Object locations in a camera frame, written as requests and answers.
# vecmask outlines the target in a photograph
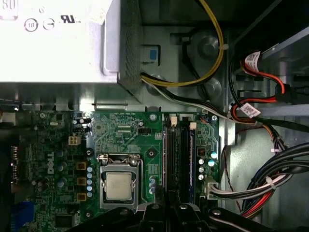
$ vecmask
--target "motherboard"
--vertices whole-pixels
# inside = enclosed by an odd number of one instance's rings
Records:
[[[216,200],[219,122],[162,112],[31,113],[37,139],[16,147],[15,182],[28,181],[34,220],[24,231],[62,232],[116,207],[157,201],[158,187],[184,203]]]

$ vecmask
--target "white connector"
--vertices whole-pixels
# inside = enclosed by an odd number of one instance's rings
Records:
[[[207,200],[218,200],[218,197],[213,195],[210,192],[211,187],[218,188],[218,186],[219,186],[218,182],[216,182],[211,176],[207,176],[205,178],[205,182],[206,182],[207,186],[204,189],[204,193],[207,197]]]
[[[196,122],[190,122],[190,127],[189,127],[189,129],[190,129],[191,131],[195,131],[196,128],[197,128],[197,123],[196,123]]]
[[[77,146],[82,143],[81,136],[69,136],[69,146]]]
[[[178,118],[176,116],[172,116],[170,118],[170,124],[172,127],[176,127],[177,126],[177,122],[178,122]]]

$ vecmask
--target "green circuit board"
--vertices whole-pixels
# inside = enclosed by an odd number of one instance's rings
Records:
[[[108,210],[99,204],[101,164],[97,158],[102,153],[138,154],[143,162],[137,203],[155,201],[152,181],[161,186],[165,175],[163,128],[166,113],[31,113],[38,140],[25,147],[26,159],[21,161],[26,167],[25,179],[34,187],[29,200],[35,203],[35,219],[26,226],[28,231],[66,231]],[[209,152],[218,151],[219,123],[199,113],[191,117],[197,123],[193,180],[195,199],[198,199],[204,194],[204,182],[197,178],[199,167],[205,169],[205,175],[217,181],[219,178],[218,160],[214,160],[212,167],[207,165]],[[80,119],[90,121],[83,124],[79,123]],[[70,136],[74,137],[75,145],[70,142]],[[205,163],[200,165],[199,159],[204,159]]]

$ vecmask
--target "white wire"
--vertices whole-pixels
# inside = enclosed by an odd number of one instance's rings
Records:
[[[220,117],[220,118],[223,118],[223,119],[226,119],[226,120],[229,120],[229,121],[232,121],[232,122],[236,122],[236,123],[241,123],[241,122],[237,122],[237,121],[234,121],[224,115],[221,115],[219,114],[218,112],[214,111],[213,109],[211,108],[208,108],[204,105],[200,105],[200,104],[195,104],[195,103],[190,103],[190,102],[184,102],[184,101],[180,101],[180,100],[176,100],[176,99],[172,99],[170,98],[169,96],[167,96],[165,93],[163,93],[161,90],[159,90],[155,85],[153,84],[150,84],[148,83],[146,80],[142,79],[143,82],[145,82],[146,84],[148,84],[149,86],[151,86],[152,88],[154,88],[156,91],[158,91],[163,97],[165,97],[166,99],[168,99],[169,101],[171,102],[175,102],[175,103],[178,103],[178,104],[181,104],[181,105],[186,105],[186,106],[192,106],[192,107],[196,107],[196,108],[200,108],[202,110],[207,110],[208,112]]]
[[[282,180],[283,178],[285,178],[285,175],[280,175],[276,179],[274,179],[272,182],[273,182],[273,184],[276,184],[278,181]],[[265,184],[265,185],[260,186],[258,188],[253,188],[253,189],[241,191],[241,192],[224,191],[224,190],[220,190],[220,189],[212,187],[211,192],[214,192],[214,193],[217,193],[217,194],[220,194],[220,195],[229,195],[229,194],[235,194],[235,193],[248,193],[248,192],[260,190],[262,188],[267,188],[267,187],[270,187],[270,184]]]

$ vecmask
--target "white cable tie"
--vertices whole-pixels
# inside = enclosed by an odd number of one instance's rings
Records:
[[[281,152],[281,150],[280,150],[280,149],[274,149],[274,148],[272,148],[272,149],[271,149],[271,153],[275,153],[275,152]]]
[[[223,44],[219,48],[222,49],[222,50],[227,50],[229,48],[229,46],[228,46],[228,44]]]
[[[272,187],[273,190],[276,190],[276,186],[274,185],[274,182],[270,177],[266,176],[265,180]]]

